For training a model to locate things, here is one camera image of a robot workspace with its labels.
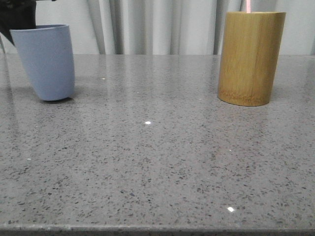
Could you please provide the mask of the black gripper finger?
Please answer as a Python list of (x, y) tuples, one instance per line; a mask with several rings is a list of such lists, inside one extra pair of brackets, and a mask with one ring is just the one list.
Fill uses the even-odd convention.
[(0, 32), (14, 45), (10, 30), (36, 28), (35, 0), (1, 0)]

